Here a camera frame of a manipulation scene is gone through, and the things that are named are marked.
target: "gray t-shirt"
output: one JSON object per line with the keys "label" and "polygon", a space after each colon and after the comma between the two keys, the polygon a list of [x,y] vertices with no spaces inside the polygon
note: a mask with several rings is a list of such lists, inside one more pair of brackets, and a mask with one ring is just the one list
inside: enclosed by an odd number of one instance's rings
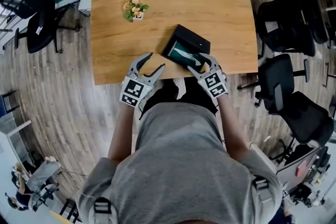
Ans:
{"label": "gray t-shirt", "polygon": [[[268,180],[271,206],[264,206],[253,184]],[[77,199],[89,223],[94,198],[105,191],[119,224],[267,223],[281,203],[276,175],[249,151],[239,163],[227,154],[216,120],[206,108],[160,103],[144,115],[135,153],[118,166],[102,158]]]}

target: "strap buckle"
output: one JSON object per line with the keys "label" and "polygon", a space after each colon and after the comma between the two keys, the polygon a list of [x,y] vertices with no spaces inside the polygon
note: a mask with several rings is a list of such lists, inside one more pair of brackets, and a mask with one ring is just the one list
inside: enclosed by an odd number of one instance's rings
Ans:
{"label": "strap buckle", "polygon": [[98,198],[95,202],[95,213],[111,214],[111,202],[104,197]]}
{"label": "strap buckle", "polygon": [[261,202],[272,200],[271,193],[269,192],[268,181],[262,177],[257,177],[253,180],[253,184],[257,189]]}

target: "small flower pot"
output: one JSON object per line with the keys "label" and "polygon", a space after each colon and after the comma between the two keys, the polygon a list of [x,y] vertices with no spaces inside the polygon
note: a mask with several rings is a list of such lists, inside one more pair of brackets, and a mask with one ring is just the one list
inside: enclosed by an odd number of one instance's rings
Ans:
{"label": "small flower pot", "polygon": [[140,18],[134,17],[133,20],[142,20],[144,16],[145,16],[145,11],[142,12],[142,16]]}

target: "potted plant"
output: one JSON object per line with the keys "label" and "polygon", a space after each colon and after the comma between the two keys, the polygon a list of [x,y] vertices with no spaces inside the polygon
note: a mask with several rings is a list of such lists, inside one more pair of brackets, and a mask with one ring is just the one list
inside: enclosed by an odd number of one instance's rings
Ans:
{"label": "potted plant", "polygon": [[148,8],[149,5],[143,4],[141,0],[128,0],[123,6],[124,18],[131,23],[134,20],[142,20]]}

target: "wooden floor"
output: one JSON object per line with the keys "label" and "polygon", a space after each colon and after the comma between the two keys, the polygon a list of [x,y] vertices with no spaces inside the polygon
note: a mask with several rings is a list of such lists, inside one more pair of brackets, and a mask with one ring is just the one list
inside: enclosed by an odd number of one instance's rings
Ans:
{"label": "wooden floor", "polygon": [[[251,0],[254,10],[260,3],[270,0]],[[79,18],[82,29],[78,33],[67,30],[58,32],[58,42],[64,53],[54,53],[53,45],[28,54],[26,42],[20,40],[17,50],[6,48],[0,56],[0,93],[17,90],[16,102],[20,108],[15,114],[17,123],[32,120],[24,133],[28,147],[35,147],[42,155],[52,155],[62,167],[70,172],[88,175],[97,160],[106,156],[119,108],[120,84],[95,86],[91,72],[89,18],[72,10],[67,13],[63,24],[73,26]],[[317,104],[328,108],[335,94],[336,80],[330,79],[328,88],[322,86],[325,63],[331,62],[330,72],[335,72],[335,52],[325,45],[317,45],[320,58],[309,58],[311,79],[295,78],[296,90],[306,94]],[[308,58],[292,54],[295,70],[303,68]],[[279,116],[268,115],[264,106],[254,107],[252,90],[238,92],[237,86],[251,83],[255,74],[228,76],[230,97],[237,115],[251,141],[266,153],[271,154],[279,147],[278,139],[290,138],[290,131]],[[139,111],[135,115],[134,136],[139,126]],[[63,173],[58,177],[60,194],[63,198],[76,196],[85,177]]]}

